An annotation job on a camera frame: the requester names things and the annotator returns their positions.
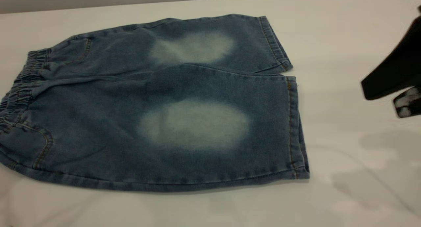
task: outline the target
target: orange stitching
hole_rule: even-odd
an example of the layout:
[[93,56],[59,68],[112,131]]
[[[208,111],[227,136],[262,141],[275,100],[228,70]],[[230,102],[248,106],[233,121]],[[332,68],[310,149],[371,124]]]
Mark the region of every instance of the orange stitching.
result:
[[279,61],[279,59],[276,57],[275,52],[273,51],[272,44],[270,43],[269,38],[267,37],[267,34],[266,34],[266,32],[265,32],[265,28],[263,27],[263,23],[262,23],[262,19],[261,19],[261,17],[259,17],[259,22],[260,22],[260,27],[262,28],[262,32],[263,32],[263,34],[264,34],[264,36],[265,36],[265,38],[266,38],[267,44],[269,44],[269,48],[270,48],[270,50],[272,51],[272,55],[273,55],[273,57],[275,58],[275,61],[276,61],[276,62],[279,62],[279,63],[281,64],[281,66],[282,66],[284,69],[286,69],[286,66],[285,66],[282,62],[280,62],[280,61]]
[[295,171],[295,179],[298,179],[297,169],[295,167],[295,164],[294,164],[294,161],[293,161],[293,158],[292,158],[292,136],[291,136],[291,130],[292,130],[292,103],[291,103],[291,97],[292,97],[292,95],[291,95],[291,84],[290,84],[290,82],[288,80],[288,77],[287,77],[287,82],[288,82],[288,91],[289,91],[289,97],[290,97],[289,98],[289,101],[290,101],[290,158],[291,158],[292,167],[294,168],[294,171]]
[[50,151],[51,146],[52,146],[49,137],[45,133],[43,133],[42,131],[38,131],[37,129],[31,128],[28,125],[25,125],[23,123],[17,123],[17,124],[22,126],[22,127],[26,127],[26,128],[28,128],[32,131],[38,132],[44,137],[45,146],[44,146],[44,148],[42,148],[41,154],[38,156],[38,158],[36,159],[35,164],[34,164],[34,168],[41,168],[41,163],[44,161],[44,158],[47,156],[47,154]]
[[86,38],[85,51],[83,52],[83,55],[81,55],[79,58],[75,59],[74,61],[66,62],[65,65],[69,65],[73,63],[80,63],[84,59],[86,59],[87,55],[89,54],[91,44],[92,44],[92,38]]

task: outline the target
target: denim shorts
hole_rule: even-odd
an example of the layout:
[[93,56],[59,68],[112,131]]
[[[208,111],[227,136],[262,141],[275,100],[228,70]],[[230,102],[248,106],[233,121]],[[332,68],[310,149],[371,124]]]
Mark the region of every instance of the denim shorts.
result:
[[84,188],[195,191],[310,177],[292,65],[266,17],[164,19],[31,51],[0,162]]

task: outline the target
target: bleached spot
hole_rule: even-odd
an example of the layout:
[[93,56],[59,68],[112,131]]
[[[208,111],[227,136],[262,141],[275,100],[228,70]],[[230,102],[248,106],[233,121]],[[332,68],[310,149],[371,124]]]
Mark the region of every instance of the bleached spot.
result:
[[149,56],[157,64],[212,63],[233,48],[234,40],[220,32],[195,32],[174,40],[158,39]]
[[248,116],[233,106],[186,99],[147,112],[139,132],[158,146],[229,149],[247,136],[249,127]]

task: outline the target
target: back pocket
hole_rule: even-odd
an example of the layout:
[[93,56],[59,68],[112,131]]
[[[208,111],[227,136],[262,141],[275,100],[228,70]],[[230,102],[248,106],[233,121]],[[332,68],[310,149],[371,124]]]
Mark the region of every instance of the back pocket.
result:
[[65,64],[83,62],[89,54],[93,38],[70,39],[51,48],[49,62]]

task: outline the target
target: white table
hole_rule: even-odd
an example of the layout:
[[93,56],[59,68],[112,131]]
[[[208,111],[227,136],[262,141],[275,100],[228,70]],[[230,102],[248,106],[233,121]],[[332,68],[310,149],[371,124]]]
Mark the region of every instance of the white table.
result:
[[33,181],[0,165],[0,226],[419,227],[421,116],[359,82],[394,48],[421,0],[199,0],[0,15],[0,93],[26,53],[166,17],[266,15],[295,68],[309,182],[152,194]]

